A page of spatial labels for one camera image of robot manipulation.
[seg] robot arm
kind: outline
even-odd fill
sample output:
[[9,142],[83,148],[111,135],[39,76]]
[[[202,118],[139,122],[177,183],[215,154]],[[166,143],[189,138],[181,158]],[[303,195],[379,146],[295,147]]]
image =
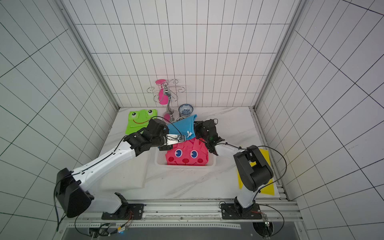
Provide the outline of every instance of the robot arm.
[[[240,178],[246,188],[243,188],[241,194],[235,198],[235,204],[240,214],[242,210],[252,207],[257,191],[273,178],[272,169],[260,150],[256,146],[241,149],[227,143],[219,143],[224,139],[218,136],[212,119],[195,122],[194,131],[197,139],[203,139],[209,152],[236,162]],[[95,198],[89,192],[90,187],[121,163],[151,147],[170,150],[173,144],[184,141],[183,135],[169,134],[165,122],[151,119],[147,127],[125,136],[115,148],[97,159],[73,171],[65,168],[58,172],[55,196],[68,217],[76,217],[85,210],[114,213],[122,203],[116,198],[103,196]],[[249,162],[257,164],[251,167]]]

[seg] blue cloth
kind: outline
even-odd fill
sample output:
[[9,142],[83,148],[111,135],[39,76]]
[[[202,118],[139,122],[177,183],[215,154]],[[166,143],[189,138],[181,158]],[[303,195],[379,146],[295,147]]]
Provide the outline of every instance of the blue cloth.
[[[175,125],[175,127],[181,132],[181,134],[185,135],[186,140],[190,140],[196,137],[194,126],[193,126],[196,118],[197,118],[197,115],[195,114],[187,118],[184,118],[183,120],[173,123],[173,125]],[[172,124],[167,125],[169,128],[169,134],[180,134],[179,131],[173,125]]]

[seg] green frog cloth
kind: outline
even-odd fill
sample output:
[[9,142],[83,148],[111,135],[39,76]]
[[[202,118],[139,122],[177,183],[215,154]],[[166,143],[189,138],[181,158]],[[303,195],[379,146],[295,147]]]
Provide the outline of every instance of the green frog cloth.
[[128,126],[125,134],[129,135],[133,132],[139,131],[143,127],[148,126],[148,122],[153,116],[157,116],[156,109],[143,109],[140,111],[129,112]]

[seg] metal mounting plate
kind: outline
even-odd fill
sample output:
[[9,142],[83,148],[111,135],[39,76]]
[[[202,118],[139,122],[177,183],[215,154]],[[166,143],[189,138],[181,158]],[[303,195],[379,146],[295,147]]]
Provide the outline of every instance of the metal mounting plate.
[[258,204],[254,204],[248,213],[240,216],[235,211],[235,204],[220,204],[221,215],[223,219],[262,219],[260,207]]
[[101,216],[102,220],[128,220],[130,217],[130,211],[133,213],[133,220],[140,220],[144,211],[144,204],[127,204],[127,214],[124,218],[119,218],[117,214],[110,214],[107,212],[103,212]]

